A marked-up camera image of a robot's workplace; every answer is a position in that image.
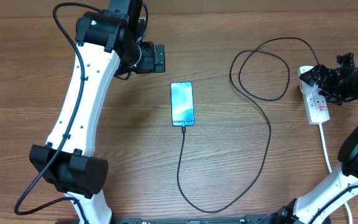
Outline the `blue Samsung Galaxy smartphone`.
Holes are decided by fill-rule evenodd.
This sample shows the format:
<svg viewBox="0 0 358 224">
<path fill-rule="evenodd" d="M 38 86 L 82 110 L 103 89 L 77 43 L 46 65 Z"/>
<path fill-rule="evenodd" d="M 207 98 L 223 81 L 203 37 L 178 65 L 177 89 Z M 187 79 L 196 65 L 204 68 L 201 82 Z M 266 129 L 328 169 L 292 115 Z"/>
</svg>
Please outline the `blue Samsung Galaxy smartphone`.
<svg viewBox="0 0 358 224">
<path fill-rule="evenodd" d="M 170 85 L 172 125 L 193 126 L 195 111 L 192 82 L 176 82 Z"/>
</svg>

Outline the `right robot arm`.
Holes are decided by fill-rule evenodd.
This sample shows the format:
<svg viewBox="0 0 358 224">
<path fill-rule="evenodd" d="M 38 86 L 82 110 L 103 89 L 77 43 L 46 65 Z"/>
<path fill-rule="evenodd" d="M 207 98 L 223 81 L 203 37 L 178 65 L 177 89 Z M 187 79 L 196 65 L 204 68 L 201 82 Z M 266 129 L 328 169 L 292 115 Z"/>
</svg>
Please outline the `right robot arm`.
<svg viewBox="0 0 358 224">
<path fill-rule="evenodd" d="M 303 66 L 298 69 L 300 90 L 310 124 L 321 126 L 329 119 L 327 103 L 358 101 L 358 67 L 353 54 L 337 56 L 339 67 Z M 327 223 L 329 215 L 358 195 L 358 126 L 343 142 L 338 164 L 308 194 L 296 198 L 278 212 L 263 218 L 266 223 Z"/>
</svg>

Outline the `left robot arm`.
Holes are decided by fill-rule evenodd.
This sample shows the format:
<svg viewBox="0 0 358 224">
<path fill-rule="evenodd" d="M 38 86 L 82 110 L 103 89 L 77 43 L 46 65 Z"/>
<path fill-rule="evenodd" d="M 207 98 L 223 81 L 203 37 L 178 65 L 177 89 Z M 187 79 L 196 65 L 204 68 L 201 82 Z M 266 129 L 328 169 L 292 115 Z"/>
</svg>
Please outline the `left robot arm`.
<svg viewBox="0 0 358 224">
<path fill-rule="evenodd" d="M 76 22 L 70 40 L 75 66 L 57 123 L 43 146 L 32 146 L 29 159 L 38 178 L 70 201 L 78 223 L 113 223 L 103 186 L 108 162 L 94 156 L 96 130 L 110 82 L 133 73 L 163 73 L 165 47 L 143 40 L 148 9 L 142 1 L 111 1 L 92 6 Z"/>
</svg>

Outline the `white power extension strip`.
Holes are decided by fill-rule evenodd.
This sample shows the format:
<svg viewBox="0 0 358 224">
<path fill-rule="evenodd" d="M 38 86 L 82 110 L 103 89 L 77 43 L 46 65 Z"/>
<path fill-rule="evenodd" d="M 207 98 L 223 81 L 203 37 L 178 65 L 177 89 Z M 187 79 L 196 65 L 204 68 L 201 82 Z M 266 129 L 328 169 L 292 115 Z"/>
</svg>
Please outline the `white power extension strip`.
<svg viewBox="0 0 358 224">
<path fill-rule="evenodd" d="M 318 125 L 330 120 L 326 99 L 319 92 L 303 95 L 308 123 Z"/>
</svg>

